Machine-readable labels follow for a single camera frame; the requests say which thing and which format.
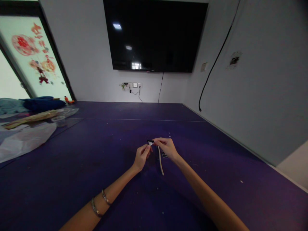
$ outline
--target bangle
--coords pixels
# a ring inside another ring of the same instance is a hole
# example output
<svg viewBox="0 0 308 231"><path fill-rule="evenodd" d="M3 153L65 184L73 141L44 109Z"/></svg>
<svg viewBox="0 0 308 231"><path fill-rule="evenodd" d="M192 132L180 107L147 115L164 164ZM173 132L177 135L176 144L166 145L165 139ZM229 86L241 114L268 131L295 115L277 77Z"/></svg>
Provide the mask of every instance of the bangle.
<svg viewBox="0 0 308 231"><path fill-rule="evenodd" d="M106 201L106 203L107 203L107 205L111 205L111 203L109 202L109 200L107 199L107 197L106 197L106 194L105 194L105 192L104 192L104 189L102 189L102 196L103 196L103 198L105 199L105 201Z"/></svg>
<svg viewBox="0 0 308 231"><path fill-rule="evenodd" d="M95 215L98 216L99 218L101 218L103 215L100 214L99 211L97 210L95 203L94 203L94 197L92 197L91 205L92 205L92 209L93 209L93 212L95 213Z"/></svg>

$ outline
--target blue cloth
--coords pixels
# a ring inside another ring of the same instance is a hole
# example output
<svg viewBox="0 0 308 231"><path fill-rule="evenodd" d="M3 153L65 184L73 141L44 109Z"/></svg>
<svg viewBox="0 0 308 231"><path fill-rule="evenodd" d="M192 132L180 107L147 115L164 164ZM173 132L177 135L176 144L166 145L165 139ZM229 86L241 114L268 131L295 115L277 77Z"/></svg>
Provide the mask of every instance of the blue cloth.
<svg viewBox="0 0 308 231"><path fill-rule="evenodd" d="M34 113L40 113L53 109L58 109L66 105L61 100L53 100L52 96L43 96L33 99L21 99L24 101L23 106Z"/></svg>
<svg viewBox="0 0 308 231"><path fill-rule="evenodd" d="M28 109L24 108L23 101L21 100L0 98L0 115L27 111Z"/></svg>

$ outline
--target black tv screen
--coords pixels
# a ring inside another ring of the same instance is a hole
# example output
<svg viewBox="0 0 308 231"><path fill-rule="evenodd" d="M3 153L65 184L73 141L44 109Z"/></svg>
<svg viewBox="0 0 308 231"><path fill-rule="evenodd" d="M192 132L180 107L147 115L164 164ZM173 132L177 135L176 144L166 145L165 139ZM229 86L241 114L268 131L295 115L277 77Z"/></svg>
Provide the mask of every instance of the black tv screen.
<svg viewBox="0 0 308 231"><path fill-rule="evenodd" d="M115 70L192 72L207 3L104 0Z"/></svg>

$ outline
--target white cable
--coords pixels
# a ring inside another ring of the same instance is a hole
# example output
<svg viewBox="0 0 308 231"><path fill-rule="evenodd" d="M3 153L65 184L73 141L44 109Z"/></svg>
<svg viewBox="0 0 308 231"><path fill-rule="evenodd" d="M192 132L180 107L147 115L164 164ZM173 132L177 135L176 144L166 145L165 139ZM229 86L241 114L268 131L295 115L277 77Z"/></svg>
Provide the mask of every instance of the white cable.
<svg viewBox="0 0 308 231"><path fill-rule="evenodd" d="M161 170L162 175L164 175L163 167L162 167L162 165L161 165L160 149L159 149L159 146L157 146L157 147L158 147L158 152L159 152L159 164L160 164L160 170Z"/></svg>

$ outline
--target black cable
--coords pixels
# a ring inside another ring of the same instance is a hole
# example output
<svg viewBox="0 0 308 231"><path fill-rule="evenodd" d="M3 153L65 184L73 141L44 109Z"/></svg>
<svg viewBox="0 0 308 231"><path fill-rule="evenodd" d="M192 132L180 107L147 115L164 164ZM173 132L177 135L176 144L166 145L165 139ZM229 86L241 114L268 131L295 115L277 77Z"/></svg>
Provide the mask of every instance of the black cable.
<svg viewBox="0 0 308 231"><path fill-rule="evenodd" d="M230 33L230 31L231 31L231 28L232 28L232 26L233 26L233 22L234 22L234 20L235 20L235 16L236 16L236 14L237 14L238 7L239 7L239 5L240 5L240 2L241 2L241 0L238 1L237 8L236 8L236 12L235 12L235 15L234 15L234 17L233 17L231 26L230 26L230 28L229 28L229 31L228 31L227 36L226 36L226 38L225 38L225 41L224 41L224 43L222 44L222 47L221 47L221 49L220 49L220 51L219 51L219 53L218 53L218 55L217 55L217 58L216 58L216 60L215 60L215 62L214 62L214 64L213 64L213 66L212 66L212 68L211 68L211 70L210 70L210 72L209 72L209 75L208 75L208 78L206 79L205 85L207 84L207 82L208 82L208 80L209 80L209 77L210 77L210 74L211 74L211 72L212 72L212 70L213 70L213 68L214 68L214 66L215 66L215 64L216 64L216 61L217 61L217 59L218 59L218 57L219 57L219 55L220 55L222 49L224 48L224 45L225 45L226 41L227 41L227 38L228 38L229 33ZM204 85L204 87L203 87L203 89L202 89L202 92L201 92L201 95L200 95L200 99L199 99L199 111L202 111L201 108L200 108L200 101L201 101L201 97L202 97L202 94L203 94L205 85Z"/></svg>
<svg viewBox="0 0 308 231"><path fill-rule="evenodd" d="M139 95L138 95L139 98L140 98L140 88L141 88L141 87L139 87ZM142 99L140 99L140 100L141 100L141 102L143 102Z"/></svg>
<svg viewBox="0 0 308 231"><path fill-rule="evenodd" d="M161 77L160 91L161 91L161 85L163 85L163 78L164 78L164 72L163 72L163 77Z"/></svg>

